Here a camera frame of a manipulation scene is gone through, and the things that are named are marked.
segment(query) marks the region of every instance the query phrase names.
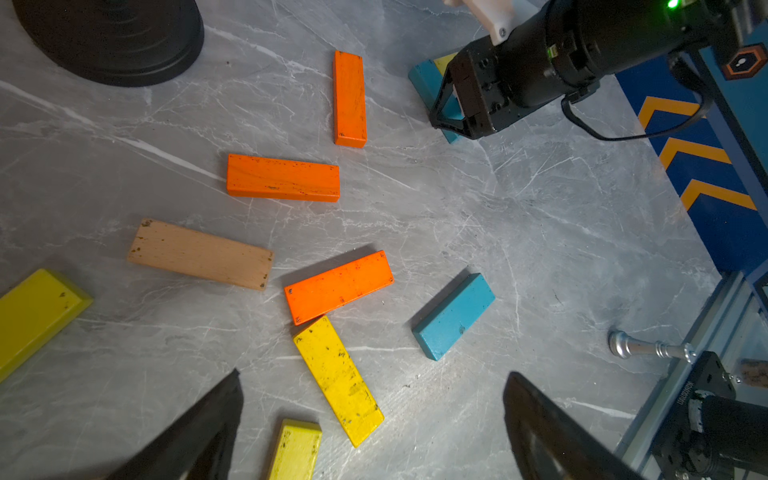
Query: unpainted wooden block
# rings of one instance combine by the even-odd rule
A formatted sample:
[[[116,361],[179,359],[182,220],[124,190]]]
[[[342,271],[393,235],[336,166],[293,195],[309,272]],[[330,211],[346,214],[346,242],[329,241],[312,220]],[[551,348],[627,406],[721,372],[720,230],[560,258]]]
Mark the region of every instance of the unpainted wooden block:
[[[145,218],[128,261],[264,290],[273,256],[271,250]]]

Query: black cable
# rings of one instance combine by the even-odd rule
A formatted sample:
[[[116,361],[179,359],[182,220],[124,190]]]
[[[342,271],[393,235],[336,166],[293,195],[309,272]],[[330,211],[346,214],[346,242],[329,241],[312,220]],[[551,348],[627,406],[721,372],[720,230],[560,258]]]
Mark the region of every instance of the black cable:
[[[670,69],[670,73],[677,80],[677,83],[683,85],[688,90],[695,91],[701,96],[701,103],[699,108],[693,115],[688,117],[683,123],[676,127],[668,128],[667,130],[657,131],[652,134],[633,135],[631,137],[604,137],[596,132],[592,127],[585,124],[583,120],[577,117],[571,110],[571,96],[565,95],[560,102],[560,106],[563,109],[563,115],[570,120],[574,125],[581,128],[592,137],[602,141],[624,141],[624,140],[638,140],[641,138],[654,138],[654,137],[666,137],[668,135],[676,134],[685,128],[698,122],[712,107],[712,95],[709,93],[709,88],[704,81],[688,66],[688,64],[680,57],[679,52],[670,53],[667,56],[667,64]]]

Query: black round base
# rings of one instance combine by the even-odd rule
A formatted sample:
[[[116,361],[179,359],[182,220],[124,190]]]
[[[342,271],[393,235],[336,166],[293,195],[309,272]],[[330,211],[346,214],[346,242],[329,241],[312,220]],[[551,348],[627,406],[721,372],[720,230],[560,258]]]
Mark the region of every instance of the black round base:
[[[13,0],[53,61],[88,80],[145,87],[187,70],[203,48],[194,0]]]

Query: teal block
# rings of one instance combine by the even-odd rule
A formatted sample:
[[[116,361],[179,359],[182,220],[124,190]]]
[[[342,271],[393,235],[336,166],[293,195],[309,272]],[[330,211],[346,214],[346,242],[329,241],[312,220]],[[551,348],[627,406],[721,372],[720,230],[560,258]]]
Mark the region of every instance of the teal block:
[[[424,101],[427,110],[431,109],[435,104],[435,99],[437,98],[437,94],[440,91],[440,85],[442,84],[442,74],[440,74],[440,70],[437,69],[435,62],[426,60],[416,65],[414,68],[411,68],[411,71],[408,73],[408,79]],[[445,104],[445,108],[442,109],[442,113],[446,117],[455,120],[464,118],[462,109],[458,105],[458,99],[455,96],[451,96],[448,103]],[[461,135],[448,130],[443,130],[442,134],[445,135],[445,139],[450,144],[461,137]]]
[[[413,329],[413,335],[430,359],[440,360],[494,300],[485,278],[473,273]]]

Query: marble tabletop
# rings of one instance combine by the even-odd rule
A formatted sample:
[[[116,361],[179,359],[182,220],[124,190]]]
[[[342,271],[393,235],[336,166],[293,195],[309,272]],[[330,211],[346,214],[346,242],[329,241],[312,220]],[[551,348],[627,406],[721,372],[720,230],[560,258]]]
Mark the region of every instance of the marble tabletop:
[[[198,2],[183,75],[113,88],[49,61],[0,4],[0,290],[60,270],[94,304],[0,383],[0,478],[85,480],[137,452],[233,368],[230,478],[261,478],[285,417],[319,422],[315,478],[519,478],[502,389],[523,372],[612,449],[719,280],[646,141],[588,137],[550,104],[445,142],[406,75],[485,33],[440,0]],[[333,144],[331,63],[365,64],[368,144]],[[579,104],[640,128],[613,78]],[[229,153],[339,165],[337,204],[230,197]],[[153,217],[275,252],[266,291],[126,261]],[[386,420],[354,449],[290,337],[282,287],[384,250],[395,283],[331,320]],[[467,272],[492,307],[439,362],[411,328]]]

